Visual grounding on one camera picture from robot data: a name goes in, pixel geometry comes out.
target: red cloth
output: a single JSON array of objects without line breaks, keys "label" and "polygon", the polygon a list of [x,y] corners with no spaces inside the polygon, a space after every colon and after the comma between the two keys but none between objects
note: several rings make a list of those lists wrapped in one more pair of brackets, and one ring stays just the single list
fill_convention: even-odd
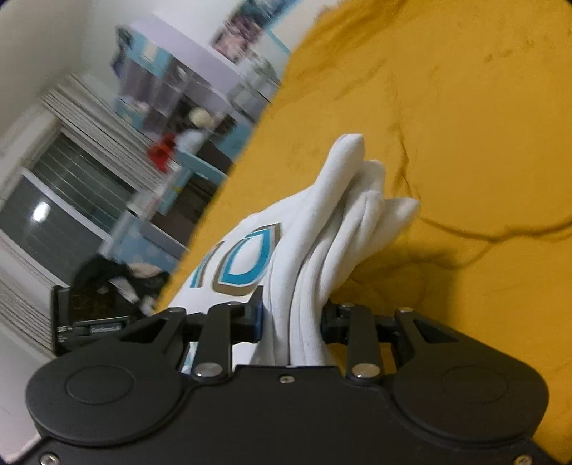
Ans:
[{"label": "red cloth", "polygon": [[149,149],[149,158],[158,170],[166,173],[175,150],[175,134],[169,133]]}]

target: screw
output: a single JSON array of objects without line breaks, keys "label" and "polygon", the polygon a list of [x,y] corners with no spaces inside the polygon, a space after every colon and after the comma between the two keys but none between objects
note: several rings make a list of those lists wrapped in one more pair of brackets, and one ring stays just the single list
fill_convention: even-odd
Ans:
[{"label": "screw", "polygon": [[514,465],[533,465],[533,458],[530,455],[519,455],[514,459]]},{"label": "screw", "polygon": [[358,363],[352,368],[352,373],[358,378],[375,378],[382,370],[373,363]]},{"label": "screw", "polygon": [[223,368],[218,363],[206,362],[197,365],[194,372],[201,378],[214,378],[223,372]]},{"label": "screw", "polygon": [[59,465],[59,459],[56,454],[48,452],[39,458],[40,465]]},{"label": "screw", "polygon": [[291,375],[280,376],[280,382],[282,384],[292,384],[294,381],[296,381],[296,378]]}]

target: yellow bedsheet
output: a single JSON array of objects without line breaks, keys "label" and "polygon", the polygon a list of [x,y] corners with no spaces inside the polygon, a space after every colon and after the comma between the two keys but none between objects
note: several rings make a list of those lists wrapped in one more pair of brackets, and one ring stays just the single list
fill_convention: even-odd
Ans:
[{"label": "yellow bedsheet", "polygon": [[348,0],[284,85],[162,302],[240,219],[306,188],[342,133],[420,217],[335,298],[410,306],[532,365],[535,439],[572,459],[572,7],[565,0]]}]

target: printed graphic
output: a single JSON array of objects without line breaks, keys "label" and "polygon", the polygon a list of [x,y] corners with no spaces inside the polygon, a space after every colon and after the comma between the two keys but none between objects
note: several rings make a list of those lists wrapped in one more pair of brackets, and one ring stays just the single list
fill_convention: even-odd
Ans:
[{"label": "printed graphic", "polygon": [[215,245],[207,255],[201,260],[198,264],[197,269],[194,271],[191,279],[190,279],[190,286],[189,287],[202,287],[202,282],[205,278],[205,269],[212,256],[216,253],[216,251],[220,248],[221,245],[224,244],[224,241],[219,242]]},{"label": "printed graphic", "polygon": [[[214,275],[213,290],[221,294],[247,295],[253,292],[258,282],[264,276],[270,257],[280,240],[280,225],[263,226],[238,241],[223,257]],[[245,257],[241,257],[241,250],[250,241],[259,242],[259,252],[256,262],[250,270],[234,273],[233,267]]]}]

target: folded fabric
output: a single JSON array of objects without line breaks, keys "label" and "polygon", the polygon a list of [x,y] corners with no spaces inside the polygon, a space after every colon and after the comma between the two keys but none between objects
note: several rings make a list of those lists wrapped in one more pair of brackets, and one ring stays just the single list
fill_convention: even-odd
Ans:
[{"label": "folded fabric", "polygon": [[383,198],[385,170],[364,161],[361,135],[340,137],[316,182],[244,219],[202,260],[170,306],[207,312],[247,302],[264,285],[262,340],[233,349],[235,364],[331,363],[320,315],[354,267],[412,221],[415,199]]}]

